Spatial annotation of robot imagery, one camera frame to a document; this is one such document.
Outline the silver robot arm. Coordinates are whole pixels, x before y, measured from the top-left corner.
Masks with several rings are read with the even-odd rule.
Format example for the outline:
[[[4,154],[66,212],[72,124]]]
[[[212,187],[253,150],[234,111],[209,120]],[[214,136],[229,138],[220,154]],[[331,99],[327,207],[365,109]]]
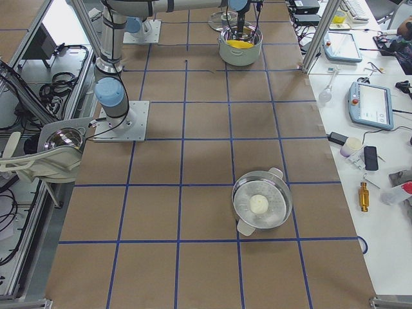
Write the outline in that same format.
[[[155,13],[222,7],[233,9],[237,15],[238,33],[243,36],[245,14],[250,1],[103,1],[103,25],[100,55],[95,66],[95,95],[105,114],[108,129],[119,133],[129,129],[131,112],[127,90],[122,81],[121,54],[127,19],[137,17],[144,21]]]
[[[141,20],[138,17],[127,17],[125,31],[133,35],[138,33],[149,35],[152,32],[152,26],[148,19]]]

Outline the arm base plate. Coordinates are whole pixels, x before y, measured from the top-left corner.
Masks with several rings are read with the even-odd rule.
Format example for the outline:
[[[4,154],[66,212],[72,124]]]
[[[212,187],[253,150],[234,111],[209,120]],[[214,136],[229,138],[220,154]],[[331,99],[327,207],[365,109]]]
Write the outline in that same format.
[[[93,137],[95,142],[143,142],[149,114],[149,101],[129,101],[129,113],[120,126],[113,129],[122,121],[122,118],[108,118],[103,108],[100,109],[100,118],[105,120],[98,122]]]
[[[162,21],[159,19],[130,19],[126,24],[124,44],[157,44],[160,39]]]

